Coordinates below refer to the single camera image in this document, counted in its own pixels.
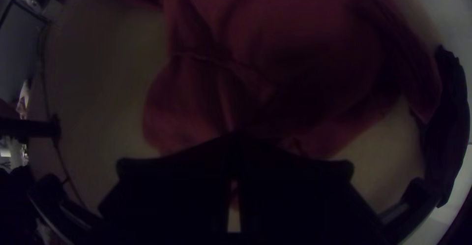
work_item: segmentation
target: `dark object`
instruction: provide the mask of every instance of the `dark object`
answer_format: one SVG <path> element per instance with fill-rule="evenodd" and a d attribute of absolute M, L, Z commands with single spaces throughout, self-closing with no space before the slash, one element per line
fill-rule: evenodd
<path fill-rule="evenodd" d="M 442 46 L 435 54 L 442 80 L 441 104 L 431 121 L 420 121 L 425 180 L 441 193 L 438 207 L 447 203 L 462 166 L 470 134 L 467 85 L 459 59 Z"/>
<path fill-rule="evenodd" d="M 60 138 L 60 125 L 57 115 L 48 122 L 0 118 L 0 136 L 12 136 L 21 143 L 30 137 L 51 137 L 56 144 Z"/>
<path fill-rule="evenodd" d="M 74 244 L 184 244 L 208 234 L 208 242 L 217 244 L 396 244 L 439 200 L 417 179 L 399 205 L 377 216 L 351 186 L 350 163 L 305 159 L 244 134 L 165 158 L 123 159 L 117 171 L 119 183 L 99 207 L 103 220 L 87 223 L 90 231 L 60 209 L 65 196 L 57 179 L 43 179 L 30 197 Z M 248 240 L 226 234 L 231 180 L 239 183 L 241 230 Z M 67 213 L 87 214 L 74 209 Z"/>
<path fill-rule="evenodd" d="M 38 216 L 27 197 L 34 184 L 28 167 L 18 167 L 10 174 L 0 168 L 0 243 L 30 245 Z"/>
<path fill-rule="evenodd" d="M 34 207 L 52 230 L 68 244 L 78 244 L 100 219 L 67 199 L 59 179 L 47 175 L 29 191 Z"/>

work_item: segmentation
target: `hanging garment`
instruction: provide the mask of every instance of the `hanging garment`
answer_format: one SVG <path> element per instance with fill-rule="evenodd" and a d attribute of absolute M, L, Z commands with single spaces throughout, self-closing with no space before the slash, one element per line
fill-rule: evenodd
<path fill-rule="evenodd" d="M 166 20 L 169 63 L 144 108 L 171 154 L 235 130 L 329 157 L 404 95 L 424 123 L 435 62 L 393 0 L 134 0 Z"/>
<path fill-rule="evenodd" d="M 425 180 L 442 198 L 449 200 L 454 181 L 462 166 L 469 143 L 471 116 L 467 102 L 467 84 L 459 59 L 442 46 L 435 53 L 443 84 L 441 104 L 428 124 L 418 121 L 421 150 L 425 162 Z"/>

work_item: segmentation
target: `dark cloth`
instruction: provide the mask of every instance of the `dark cloth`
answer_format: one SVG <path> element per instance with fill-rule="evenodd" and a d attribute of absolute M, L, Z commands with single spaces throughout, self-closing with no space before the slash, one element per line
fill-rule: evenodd
<path fill-rule="evenodd" d="M 462 166 L 470 135 L 467 84 L 459 59 L 442 46 L 436 51 L 442 80 L 441 104 L 429 124 L 419 123 L 425 160 L 425 180 L 442 195 L 438 207 L 447 203 Z"/>
<path fill-rule="evenodd" d="M 117 172 L 95 244 L 230 244 L 218 239 L 233 180 L 250 242 L 232 244 L 390 244 L 347 161 L 306 159 L 235 133 L 170 157 L 122 159 Z M 208 234 L 218 242 L 202 242 Z"/>
<path fill-rule="evenodd" d="M 143 123 L 162 154 L 246 130 L 324 158 L 400 94 L 425 123 L 439 104 L 436 65 L 393 0 L 139 1 L 166 19 Z"/>
<path fill-rule="evenodd" d="M 38 216 L 27 197 L 34 180 L 29 167 L 18 167 L 8 174 L 0 168 L 0 243 L 32 244 Z"/>

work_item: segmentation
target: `wire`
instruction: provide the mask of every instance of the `wire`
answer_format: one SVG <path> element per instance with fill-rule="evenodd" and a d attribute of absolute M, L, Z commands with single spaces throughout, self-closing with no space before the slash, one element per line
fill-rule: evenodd
<path fill-rule="evenodd" d="M 51 30 L 52 23 L 48 22 L 41 30 L 38 36 L 38 41 L 37 41 L 37 54 L 38 54 L 38 68 L 40 69 L 40 78 L 41 78 L 41 83 L 43 85 L 43 94 L 44 94 L 44 105 L 46 108 L 46 115 L 48 117 L 48 120 L 53 120 L 55 115 L 51 115 L 51 111 L 49 108 L 49 99 L 48 99 L 48 93 L 47 93 L 47 88 L 46 88 L 46 43 L 47 43 L 47 38 L 49 35 L 49 32 Z M 75 196 L 77 197 L 78 201 L 80 204 L 86 208 L 87 206 L 85 205 L 85 202 L 82 200 L 82 198 L 79 195 L 79 192 L 73 183 L 70 173 L 65 165 L 64 159 L 62 157 L 62 154 L 59 149 L 59 141 L 56 139 L 53 139 L 53 144 L 54 144 L 54 149 L 56 150 L 56 153 L 58 155 L 59 163 L 62 166 L 62 169 L 64 170 L 65 173 L 65 180 L 63 181 L 63 184 L 66 182 L 70 183 L 71 189 L 74 192 Z"/>

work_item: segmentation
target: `red cloth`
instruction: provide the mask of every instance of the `red cloth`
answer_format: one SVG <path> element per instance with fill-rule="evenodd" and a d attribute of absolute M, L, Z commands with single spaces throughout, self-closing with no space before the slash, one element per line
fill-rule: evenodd
<path fill-rule="evenodd" d="M 392 0 L 139 0 L 163 10 L 169 64 L 144 134 L 163 154 L 246 130 L 335 154 L 403 94 L 427 122 L 441 81 Z"/>

